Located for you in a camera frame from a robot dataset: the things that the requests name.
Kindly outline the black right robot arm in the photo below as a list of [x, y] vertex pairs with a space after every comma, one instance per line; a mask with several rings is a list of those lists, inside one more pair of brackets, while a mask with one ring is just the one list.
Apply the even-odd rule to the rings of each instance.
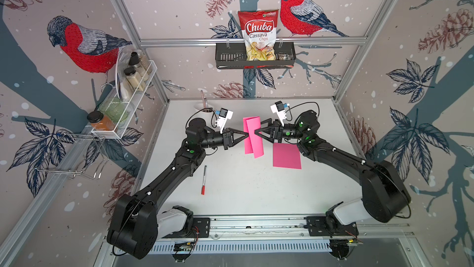
[[367, 218], [387, 223], [409, 207], [411, 197], [394, 165], [388, 161], [377, 163], [359, 158], [321, 138], [317, 133], [320, 123], [315, 111], [303, 112], [295, 123], [282, 124], [279, 120], [268, 119], [262, 124], [254, 135], [271, 143], [294, 139], [302, 156], [327, 164], [361, 186], [361, 197], [336, 204], [326, 212], [325, 225], [331, 234]]

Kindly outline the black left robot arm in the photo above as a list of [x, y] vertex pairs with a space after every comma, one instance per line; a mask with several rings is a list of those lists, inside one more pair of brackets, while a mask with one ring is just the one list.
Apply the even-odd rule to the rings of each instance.
[[116, 201], [107, 233], [107, 242], [132, 255], [144, 258], [155, 242], [176, 234], [181, 237], [198, 236], [193, 228], [191, 210], [174, 206], [160, 212], [171, 193], [188, 177], [192, 177], [206, 158], [208, 148], [229, 149], [247, 139], [249, 134], [233, 128], [215, 131], [202, 118], [191, 120], [186, 138], [174, 155], [171, 164], [155, 180], [134, 195], [122, 195]]

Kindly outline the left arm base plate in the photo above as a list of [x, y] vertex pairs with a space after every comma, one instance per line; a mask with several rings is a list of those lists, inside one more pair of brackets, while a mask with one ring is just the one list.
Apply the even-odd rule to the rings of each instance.
[[199, 238], [208, 238], [211, 226], [211, 219], [206, 218], [193, 218], [192, 225], [186, 223], [185, 228], [179, 232], [171, 233], [165, 236], [165, 239], [177, 239], [177, 238], [195, 238], [195, 235]]

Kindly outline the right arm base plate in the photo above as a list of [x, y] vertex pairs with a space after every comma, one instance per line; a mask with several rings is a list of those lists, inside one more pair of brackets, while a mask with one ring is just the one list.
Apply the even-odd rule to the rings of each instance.
[[311, 237], [357, 237], [359, 231], [356, 223], [342, 225], [338, 220], [331, 216], [316, 215], [306, 216], [305, 229], [309, 231]]

